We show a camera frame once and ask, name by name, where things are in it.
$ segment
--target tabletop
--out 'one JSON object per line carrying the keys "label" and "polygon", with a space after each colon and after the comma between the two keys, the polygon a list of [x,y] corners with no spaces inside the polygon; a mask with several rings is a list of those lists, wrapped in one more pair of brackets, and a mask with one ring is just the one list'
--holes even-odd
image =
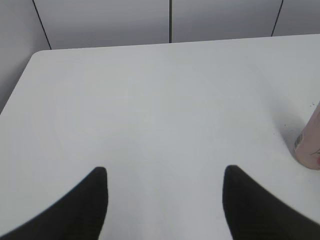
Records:
{"label": "tabletop", "polygon": [[320,100],[320,35],[40,51],[0,115],[0,236],[94,167],[100,239],[231,240],[238,165],[320,223],[320,173],[291,149]]}

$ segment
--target pink can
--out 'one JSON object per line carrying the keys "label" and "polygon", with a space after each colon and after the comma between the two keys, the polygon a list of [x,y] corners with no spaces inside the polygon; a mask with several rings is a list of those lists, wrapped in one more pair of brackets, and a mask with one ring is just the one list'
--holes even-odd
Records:
{"label": "pink can", "polygon": [[320,170],[320,103],[295,141],[293,150],[299,163]]}

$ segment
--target gray wall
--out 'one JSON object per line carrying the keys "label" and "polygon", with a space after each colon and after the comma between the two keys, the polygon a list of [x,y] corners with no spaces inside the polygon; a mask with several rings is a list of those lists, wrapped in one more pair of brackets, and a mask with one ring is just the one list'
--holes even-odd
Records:
{"label": "gray wall", "polygon": [[178,43],[270,37],[281,2],[282,0],[173,0],[172,40]]}
{"label": "gray wall", "polygon": [[32,0],[0,0],[0,112],[32,54],[48,49]]}
{"label": "gray wall", "polygon": [[274,36],[320,34],[320,0],[284,0]]}
{"label": "gray wall", "polygon": [[52,49],[169,42],[169,0],[35,0]]}

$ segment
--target white surface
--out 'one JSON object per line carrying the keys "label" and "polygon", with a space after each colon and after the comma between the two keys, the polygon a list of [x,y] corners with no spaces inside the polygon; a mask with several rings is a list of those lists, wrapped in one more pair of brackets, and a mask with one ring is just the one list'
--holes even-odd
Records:
{"label": "white surface", "polygon": [[169,0],[35,0],[53,49],[169,42]]}
{"label": "white surface", "polygon": [[1,0],[0,113],[31,55],[47,49],[32,0]]}
{"label": "white surface", "polygon": [[0,234],[108,171],[102,240],[231,240],[236,164],[320,223],[291,156],[320,100],[320,35],[41,51],[0,115]]}
{"label": "white surface", "polygon": [[173,42],[271,36],[281,0],[174,0]]}
{"label": "white surface", "polygon": [[319,34],[319,0],[284,0],[274,36]]}

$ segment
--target white wall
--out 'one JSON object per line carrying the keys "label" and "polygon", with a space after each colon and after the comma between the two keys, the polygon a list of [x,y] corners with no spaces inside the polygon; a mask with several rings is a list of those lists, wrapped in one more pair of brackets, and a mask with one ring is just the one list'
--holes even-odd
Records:
{"label": "white wall", "polygon": [[0,112],[31,55],[47,49],[32,0],[0,0]]}
{"label": "white wall", "polygon": [[169,0],[35,0],[52,49],[169,42]]}
{"label": "white wall", "polygon": [[320,0],[284,0],[274,36],[320,34]]}

